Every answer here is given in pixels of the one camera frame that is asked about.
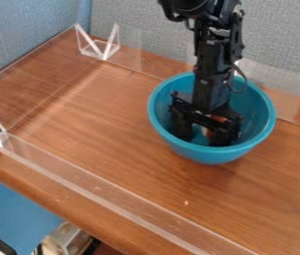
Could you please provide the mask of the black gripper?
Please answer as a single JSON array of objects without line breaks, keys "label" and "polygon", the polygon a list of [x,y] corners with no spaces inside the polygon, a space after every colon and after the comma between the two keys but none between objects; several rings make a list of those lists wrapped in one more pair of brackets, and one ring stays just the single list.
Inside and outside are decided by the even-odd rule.
[{"label": "black gripper", "polygon": [[[175,137],[190,141],[193,138],[191,125],[198,124],[203,128],[210,128],[207,138],[211,146],[229,146],[238,140],[242,116],[229,103],[211,111],[205,111],[191,103],[190,94],[173,91],[170,99],[170,132]],[[210,116],[225,117],[227,121],[219,123]]]}]

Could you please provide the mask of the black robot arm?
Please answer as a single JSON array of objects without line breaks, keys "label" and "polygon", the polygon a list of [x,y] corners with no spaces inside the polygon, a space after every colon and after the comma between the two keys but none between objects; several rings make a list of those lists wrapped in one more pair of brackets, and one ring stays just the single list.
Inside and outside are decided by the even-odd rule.
[{"label": "black robot arm", "polygon": [[227,146],[240,137],[241,115],[229,105],[236,62],[242,58],[240,0],[157,0],[165,18],[193,32],[195,64],[190,94],[170,93],[171,134],[193,139],[193,126],[205,128],[211,146]]}]

